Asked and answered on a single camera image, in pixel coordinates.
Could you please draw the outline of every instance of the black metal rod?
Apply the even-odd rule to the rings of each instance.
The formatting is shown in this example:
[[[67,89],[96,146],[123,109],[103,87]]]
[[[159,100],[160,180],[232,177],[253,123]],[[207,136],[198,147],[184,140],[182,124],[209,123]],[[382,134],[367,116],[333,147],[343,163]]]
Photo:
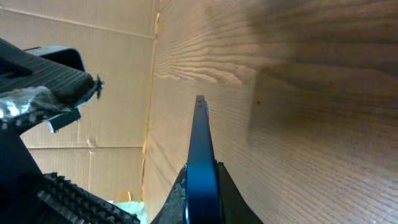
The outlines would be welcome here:
[[[187,163],[187,223],[221,223],[213,143],[204,96],[197,96]]]

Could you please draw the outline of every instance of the torn foil tape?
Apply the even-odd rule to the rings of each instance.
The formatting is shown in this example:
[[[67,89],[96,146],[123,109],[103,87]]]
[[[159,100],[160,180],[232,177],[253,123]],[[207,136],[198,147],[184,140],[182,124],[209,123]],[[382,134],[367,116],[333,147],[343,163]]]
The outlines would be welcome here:
[[[21,126],[36,123],[71,109],[58,102],[45,86],[28,87],[0,93],[0,120],[2,129],[10,123]]]

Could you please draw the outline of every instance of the black plastic part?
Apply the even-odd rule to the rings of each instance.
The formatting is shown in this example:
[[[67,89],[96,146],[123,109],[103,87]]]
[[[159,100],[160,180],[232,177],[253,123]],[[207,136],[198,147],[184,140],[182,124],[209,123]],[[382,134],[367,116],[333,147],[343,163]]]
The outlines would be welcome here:
[[[1,198],[13,197],[23,176],[42,174],[15,131],[0,131],[0,171]]]
[[[56,118],[49,121],[50,129],[52,132],[56,133],[59,129],[69,125],[72,122],[78,121],[81,118],[78,108],[75,108],[69,113],[61,114]]]
[[[197,96],[187,162],[187,223],[220,223],[216,162],[204,96]]]
[[[218,183],[220,185],[221,201],[225,223],[262,224],[260,218],[250,209],[239,193],[234,181],[222,162],[217,163]]]

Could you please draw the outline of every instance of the wood grain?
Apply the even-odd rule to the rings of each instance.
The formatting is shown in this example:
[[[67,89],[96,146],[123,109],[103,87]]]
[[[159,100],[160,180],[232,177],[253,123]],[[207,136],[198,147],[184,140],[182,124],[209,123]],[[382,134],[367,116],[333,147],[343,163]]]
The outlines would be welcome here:
[[[397,71],[397,1],[161,1],[150,217],[205,95],[216,158],[264,223],[396,223]]]

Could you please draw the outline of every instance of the cardboard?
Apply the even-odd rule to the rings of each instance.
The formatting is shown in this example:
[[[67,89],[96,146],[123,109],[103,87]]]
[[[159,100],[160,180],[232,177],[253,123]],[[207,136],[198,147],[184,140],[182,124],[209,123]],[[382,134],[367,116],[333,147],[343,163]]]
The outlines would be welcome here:
[[[105,200],[141,198],[154,52],[156,0],[0,0],[0,37],[22,48],[76,48],[105,82],[82,120],[57,134],[46,124],[22,135],[42,172],[58,172]]]
[[[31,149],[43,173],[58,172],[87,191],[116,202],[121,192],[141,197],[141,147]]]
[[[0,36],[27,49],[67,45],[78,49],[86,70],[104,80],[101,99],[81,107],[82,121],[52,134],[37,127],[22,137],[31,148],[142,146],[150,93],[153,39],[0,11]]]
[[[0,0],[8,11],[152,38],[153,0]]]

